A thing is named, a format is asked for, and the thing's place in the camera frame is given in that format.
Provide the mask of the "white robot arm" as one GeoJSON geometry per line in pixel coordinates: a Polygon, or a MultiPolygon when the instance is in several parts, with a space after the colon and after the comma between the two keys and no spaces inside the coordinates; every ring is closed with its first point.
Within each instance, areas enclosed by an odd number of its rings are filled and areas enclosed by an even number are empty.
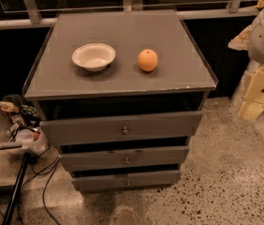
{"type": "Polygon", "coordinates": [[[244,120],[256,120],[264,111],[264,1],[258,3],[263,8],[253,22],[228,43],[230,49],[248,51],[249,58],[259,64],[250,75],[238,112],[244,120]]]}

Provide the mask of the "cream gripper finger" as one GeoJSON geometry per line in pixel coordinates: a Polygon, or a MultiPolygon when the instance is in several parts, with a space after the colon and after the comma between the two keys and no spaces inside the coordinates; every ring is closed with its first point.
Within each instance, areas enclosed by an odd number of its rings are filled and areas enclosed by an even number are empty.
{"type": "Polygon", "coordinates": [[[227,46],[232,50],[247,51],[251,30],[252,26],[248,25],[235,38],[233,38],[227,46]]]}
{"type": "Polygon", "coordinates": [[[254,102],[244,101],[238,112],[238,116],[244,120],[254,121],[262,114],[264,108],[254,102]]]}

